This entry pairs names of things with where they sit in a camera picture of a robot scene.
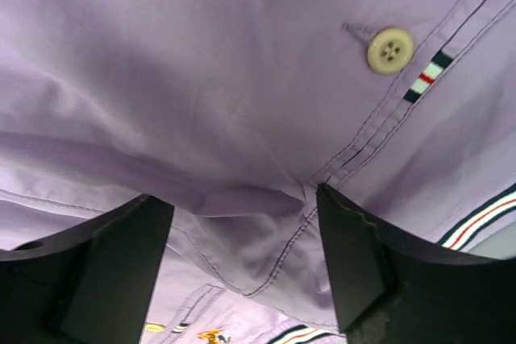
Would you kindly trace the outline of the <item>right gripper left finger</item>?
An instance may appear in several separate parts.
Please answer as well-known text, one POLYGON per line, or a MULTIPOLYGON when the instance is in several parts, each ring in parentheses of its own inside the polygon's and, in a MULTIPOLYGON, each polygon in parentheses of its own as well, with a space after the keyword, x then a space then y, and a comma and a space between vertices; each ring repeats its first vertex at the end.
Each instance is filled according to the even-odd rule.
POLYGON ((3 343, 137 343, 174 208, 141 195, 1 252, 3 343))

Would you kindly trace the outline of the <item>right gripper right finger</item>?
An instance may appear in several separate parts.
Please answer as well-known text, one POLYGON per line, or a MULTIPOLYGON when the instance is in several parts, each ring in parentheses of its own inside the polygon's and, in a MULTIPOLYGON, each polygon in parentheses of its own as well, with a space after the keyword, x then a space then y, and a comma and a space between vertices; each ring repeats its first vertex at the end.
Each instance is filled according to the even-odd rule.
POLYGON ((421 239, 327 184, 316 197, 335 315, 348 342, 514 342, 514 259, 421 239))

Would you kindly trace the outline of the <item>purple trousers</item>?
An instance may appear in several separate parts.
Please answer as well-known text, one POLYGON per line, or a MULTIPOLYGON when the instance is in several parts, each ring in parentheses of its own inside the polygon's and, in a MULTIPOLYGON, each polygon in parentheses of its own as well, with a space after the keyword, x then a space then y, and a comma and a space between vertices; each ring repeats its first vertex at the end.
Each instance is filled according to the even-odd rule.
POLYGON ((339 343, 316 188, 515 222, 515 0, 1 0, 1 244, 176 212, 142 343, 339 343))

